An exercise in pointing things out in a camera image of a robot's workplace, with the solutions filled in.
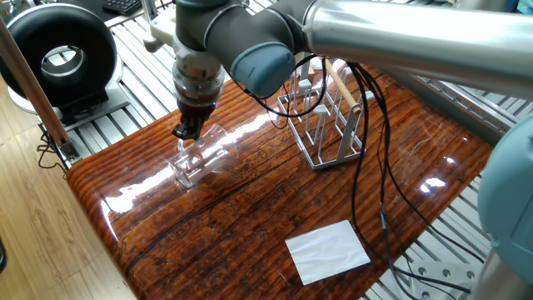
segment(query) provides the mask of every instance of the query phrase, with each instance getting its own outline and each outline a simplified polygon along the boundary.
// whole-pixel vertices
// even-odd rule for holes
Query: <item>clear glass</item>
[[[228,138],[224,128],[217,124],[185,148],[179,142],[178,151],[170,163],[178,182],[186,188],[194,186],[211,172],[220,172],[239,157],[235,140]]]

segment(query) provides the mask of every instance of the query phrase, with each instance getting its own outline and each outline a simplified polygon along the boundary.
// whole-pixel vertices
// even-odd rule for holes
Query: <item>wooden pole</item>
[[[326,71],[328,74],[330,74],[331,78],[333,78],[333,82],[336,84],[342,96],[348,102],[348,105],[350,105],[350,108],[356,105],[357,104],[356,99],[353,98],[350,91],[348,91],[348,88],[346,87],[344,82],[341,80],[341,77],[335,72],[335,69],[331,65],[331,62],[329,59],[326,59]]]
[[[18,85],[20,85],[24,94],[26,94],[26,97],[32,103],[33,108],[35,108],[35,111],[41,118],[42,123],[54,142],[58,146],[67,143],[69,139],[65,128],[59,122],[47,96],[44,94],[35,75],[33,75],[32,70],[27,65],[26,59],[24,59],[24,56],[1,18],[0,57],[2,57],[15,79],[17,79]]]

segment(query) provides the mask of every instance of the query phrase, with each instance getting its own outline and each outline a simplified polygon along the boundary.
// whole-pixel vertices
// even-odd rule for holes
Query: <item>wooden floor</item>
[[[0,78],[0,299],[134,299],[62,171],[37,165],[40,137],[35,116],[11,103]]]

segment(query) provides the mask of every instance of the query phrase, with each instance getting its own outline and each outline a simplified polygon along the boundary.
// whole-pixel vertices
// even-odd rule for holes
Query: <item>metal cup rack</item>
[[[351,94],[346,94],[346,81],[351,70],[346,67],[340,77],[330,67],[328,72],[330,76],[326,80],[329,82],[330,78],[333,78],[337,87],[335,96],[331,97],[326,91],[323,104],[305,116],[287,120],[298,147],[303,151],[313,170],[348,162],[358,158],[361,153],[361,140],[356,134],[361,121],[361,97],[355,102]],[[289,94],[278,97],[277,101],[284,113],[288,113],[285,106],[293,114],[301,113],[311,107],[313,97],[318,99],[320,89],[313,87],[303,76],[298,80],[297,75],[293,74],[290,79]],[[374,95],[372,92],[367,92],[366,97],[370,99]],[[329,136],[329,142],[325,142],[326,136]]]

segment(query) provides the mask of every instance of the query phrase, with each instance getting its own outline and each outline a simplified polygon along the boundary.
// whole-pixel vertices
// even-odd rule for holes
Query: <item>white paper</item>
[[[303,285],[370,262],[347,220],[285,241]]]

